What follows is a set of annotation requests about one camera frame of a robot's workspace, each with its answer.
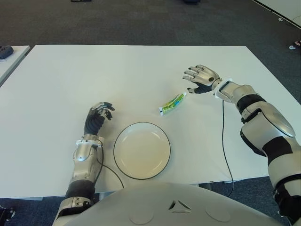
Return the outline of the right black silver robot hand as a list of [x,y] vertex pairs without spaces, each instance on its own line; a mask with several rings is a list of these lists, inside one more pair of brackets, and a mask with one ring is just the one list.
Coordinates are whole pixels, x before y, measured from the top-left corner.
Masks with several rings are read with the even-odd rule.
[[189,67],[188,70],[184,72],[182,78],[197,85],[194,89],[187,88],[188,92],[192,94],[210,92],[222,81],[218,73],[204,65]]

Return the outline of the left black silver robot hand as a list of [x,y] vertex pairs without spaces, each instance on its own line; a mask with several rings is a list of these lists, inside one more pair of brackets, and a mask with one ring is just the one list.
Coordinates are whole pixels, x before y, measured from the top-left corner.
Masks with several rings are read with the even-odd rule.
[[115,108],[109,102],[99,102],[92,106],[87,114],[84,135],[97,136],[99,130],[102,128],[105,119],[111,120],[112,114]]

